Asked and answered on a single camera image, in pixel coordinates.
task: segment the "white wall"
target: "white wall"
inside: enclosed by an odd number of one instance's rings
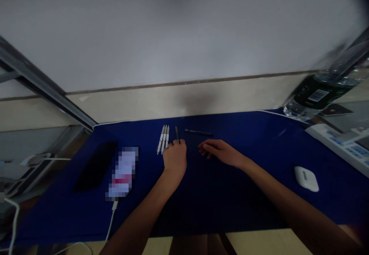
[[[0,0],[0,16],[67,92],[307,70],[367,26],[359,0]]]

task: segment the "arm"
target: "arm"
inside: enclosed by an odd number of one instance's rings
[[[199,145],[202,156],[215,155],[244,171],[282,213],[289,226],[315,255],[356,254],[360,246],[326,215],[279,183],[267,171],[222,140]]]
[[[164,150],[164,171],[155,186],[129,215],[100,255],[142,254],[151,230],[165,203],[177,189],[186,171],[186,144],[184,140],[170,143]]]

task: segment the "black pen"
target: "black pen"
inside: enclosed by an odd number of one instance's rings
[[[177,128],[177,126],[176,126],[176,135],[177,135],[177,141],[180,142],[180,138],[178,136],[178,128]]]
[[[212,133],[208,133],[208,132],[200,132],[200,131],[194,131],[194,130],[188,130],[188,129],[185,129],[184,131],[185,132],[188,132],[188,133],[194,133],[194,134],[203,135],[203,136],[209,136],[209,137],[213,137],[214,136]]]

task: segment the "smartphone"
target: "smartphone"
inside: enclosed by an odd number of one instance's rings
[[[336,115],[349,115],[352,114],[353,111],[339,105],[339,104],[331,104],[325,110],[320,112],[320,115],[324,117],[328,116],[336,116]]]
[[[132,189],[138,162],[138,147],[122,147],[118,151],[115,164],[111,169],[109,187],[105,193],[107,201],[117,201],[126,197]]]

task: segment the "pen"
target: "pen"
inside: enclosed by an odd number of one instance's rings
[[[163,140],[163,136],[164,136],[164,127],[165,127],[165,125],[163,125],[163,129],[161,130],[161,135],[160,135],[160,140],[159,140],[159,145],[158,145],[158,151],[157,151],[157,154],[159,154],[160,147],[161,147],[161,141]]]
[[[208,133],[208,132],[200,132],[200,131],[194,131],[194,130],[188,130],[188,129],[185,129],[184,131],[188,133],[203,135],[203,136],[209,136],[209,137],[214,136],[212,133]]]
[[[161,145],[161,154],[163,154],[163,151],[164,151],[164,148],[165,148],[166,129],[167,129],[167,126],[165,126],[165,128],[164,128],[163,144]]]
[[[166,130],[165,148],[168,148],[168,141],[169,141],[169,125],[168,129]]]
[[[177,141],[180,142],[180,138],[178,137],[178,128],[176,126],[176,135],[177,135]]]

